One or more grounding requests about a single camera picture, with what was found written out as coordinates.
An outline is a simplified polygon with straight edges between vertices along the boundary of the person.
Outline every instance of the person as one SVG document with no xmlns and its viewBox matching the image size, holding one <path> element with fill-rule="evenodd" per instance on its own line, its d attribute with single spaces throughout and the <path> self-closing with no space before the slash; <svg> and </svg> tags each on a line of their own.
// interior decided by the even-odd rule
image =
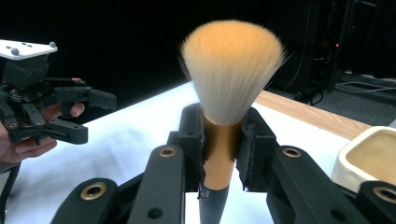
<svg viewBox="0 0 396 224">
<path fill-rule="evenodd" d="M 84 104 L 76 103 L 72 106 L 70 114 L 76 118 L 84 109 Z M 45 120 L 55 119 L 61 116 L 61 105 L 51 105 L 43 110 L 41 115 Z M 8 140 L 7 130 L 0 123 L 0 174 L 27 158 L 43 155 L 55 148 L 56 145 L 56 140 L 50 137 L 42 139 L 40 146 L 35 143 L 35 139 L 33 138 L 24 139 L 18 144 L 11 144 Z"/>
</svg>

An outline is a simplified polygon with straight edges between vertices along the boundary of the table surface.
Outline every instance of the table surface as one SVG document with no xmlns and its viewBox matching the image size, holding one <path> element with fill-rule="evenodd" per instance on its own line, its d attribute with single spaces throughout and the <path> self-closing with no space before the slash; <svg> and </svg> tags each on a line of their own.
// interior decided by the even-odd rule
<svg viewBox="0 0 396 224">
<path fill-rule="evenodd" d="M 6 223 L 50 223 L 58 207 L 81 182 L 109 178 L 118 185 L 144 172 L 149 153 L 177 131 L 181 110 L 198 102 L 190 83 L 85 124 L 89 142 L 58 146 L 26 160 L 7 205 Z M 252 105 L 280 145 L 299 147 L 330 175 L 338 151 L 365 125 L 262 92 Z M 186 223 L 199 223 L 197 193 L 186 194 Z M 242 191 L 235 169 L 221 223 L 272 223 L 265 193 Z"/>
</svg>

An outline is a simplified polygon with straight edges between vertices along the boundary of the white bristles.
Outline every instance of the white bristles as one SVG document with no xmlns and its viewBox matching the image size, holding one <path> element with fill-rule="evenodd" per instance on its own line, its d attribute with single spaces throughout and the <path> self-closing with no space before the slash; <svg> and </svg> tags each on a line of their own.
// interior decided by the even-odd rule
<svg viewBox="0 0 396 224">
<path fill-rule="evenodd" d="M 206 118 L 218 125 L 244 117 L 284 58 L 274 34 L 244 21 L 198 27 L 181 53 Z"/>
</svg>

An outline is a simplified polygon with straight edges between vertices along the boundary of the brush handle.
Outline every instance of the brush handle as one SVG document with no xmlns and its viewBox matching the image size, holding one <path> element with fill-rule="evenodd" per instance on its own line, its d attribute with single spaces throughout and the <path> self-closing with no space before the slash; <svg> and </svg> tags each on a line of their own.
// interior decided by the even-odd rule
<svg viewBox="0 0 396 224">
<path fill-rule="evenodd" d="M 206 196 L 201 196 L 199 200 L 201 224 L 220 223 L 229 188 L 230 186 L 227 186 L 225 189 L 214 190 L 204 186 L 201 195 Z"/>
<path fill-rule="evenodd" d="M 217 125 L 204 115 L 204 126 L 204 185 L 209 189 L 225 189 L 230 185 L 233 175 L 234 160 L 242 135 L 242 120 L 233 125 Z"/>
</svg>

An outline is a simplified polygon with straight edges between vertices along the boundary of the brass screw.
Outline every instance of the brass screw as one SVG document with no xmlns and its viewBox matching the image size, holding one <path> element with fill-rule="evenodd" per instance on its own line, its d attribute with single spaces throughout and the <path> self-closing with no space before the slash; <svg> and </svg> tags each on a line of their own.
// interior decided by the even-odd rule
<svg viewBox="0 0 396 224">
<path fill-rule="evenodd" d="M 301 152 L 294 148 L 283 149 L 283 154 L 285 154 L 288 157 L 292 157 L 292 158 L 299 158 L 302 156 Z"/>
<path fill-rule="evenodd" d="M 106 190 L 105 183 L 97 182 L 86 187 L 79 196 L 85 201 L 91 201 L 104 195 Z"/>
<path fill-rule="evenodd" d="M 160 151 L 160 156 L 162 157 L 171 157 L 174 156 L 175 154 L 176 151 L 171 147 L 164 148 L 163 150 Z"/>
<path fill-rule="evenodd" d="M 373 187 L 373 192 L 380 199 L 389 203 L 396 203 L 396 191 L 385 187 Z"/>
</svg>

